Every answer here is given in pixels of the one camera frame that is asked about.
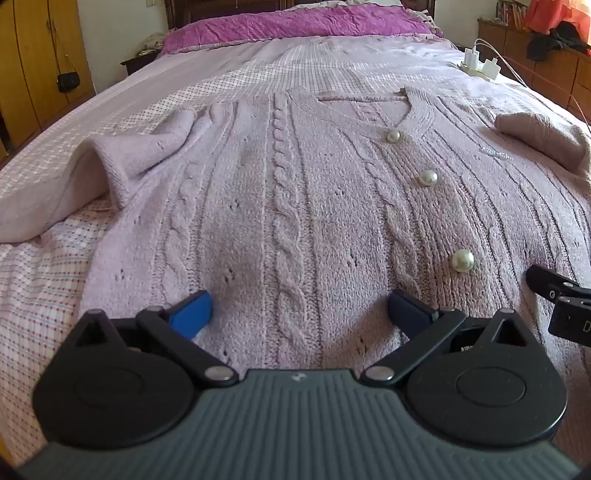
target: gray gripper base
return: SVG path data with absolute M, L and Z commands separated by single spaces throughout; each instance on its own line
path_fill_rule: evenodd
M 28 480 L 562 480 L 578 471 L 547 442 L 481 452 L 441 440 L 396 393 L 347 370 L 253 370 L 206 391 L 152 442 L 108 452 L 52 443 L 19 470 Z

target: power strip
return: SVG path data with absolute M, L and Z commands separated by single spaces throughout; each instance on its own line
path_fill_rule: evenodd
M 497 59 L 487 60 L 484 64 L 481 64 L 479 57 L 480 52 L 475 46 L 474 48 L 467 48 L 464 51 L 464 61 L 460 64 L 460 70 L 473 77 L 480 77 L 487 81 L 495 80 L 501 71 L 501 66 L 496 64 Z
M 488 78 L 486 76 L 486 74 L 482 73 L 482 68 L 480 70 L 478 68 L 476 68 L 476 70 L 472 70 L 464 62 L 461 62 L 458 66 L 460 67 L 460 70 L 461 71 L 463 71 L 464 73 L 467 73 L 471 77 L 480 77 L 481 79 L 485 79 L 487 82 L 490 82 L 491 81 L 491 79 Z

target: wooden headboard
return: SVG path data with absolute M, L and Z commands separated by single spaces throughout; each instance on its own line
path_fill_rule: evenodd
M 257 14 L 285 10 L 314 0 L 164 0 L 169 28 L 181 28 L 202 18 L 225 17 L 236 14 Z M 413 10 L 429 10 L 435 17 L 435 0 L 401 0 Z

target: white wall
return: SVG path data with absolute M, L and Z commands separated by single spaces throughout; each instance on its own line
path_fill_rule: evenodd
M 435 23 L 455 44 L 471 47 L 478 35 L 478 18 L 495 16 L 496 0 L 436 0 Z
M 101 92 L 126 75 L 122 61 L 132 58 L 141 42 L 167 30 L 164 2 L 146 7 L 146 0 L 78 0 L 86 58 Z

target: v-neck collar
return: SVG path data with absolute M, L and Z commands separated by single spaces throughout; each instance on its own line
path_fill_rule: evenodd
M 289 90 L 286 94 L 296 105 L 305 109 L 308 113 L 312 113 L 316 117 L 337 126 L 354 128 L 357 133 L 376 141 L 383 141 L 392 130 L 397 130 L 403 136 L 408 135 L 415 140 L 419 140 L 430 128 L 434 118 L 433 107 L 428 100 L 428 93 L 414 87 L 404 87 L 398 94 L 393 95 L 352 95 L 336 92 L 314 95 L 303 88 Z M 366 122 L 341 113 L 323 103 L 327 100 L 387 102 L 401 99 L 407 100 L 409 110 L 402 120 L 391 125 L 376 125 Z

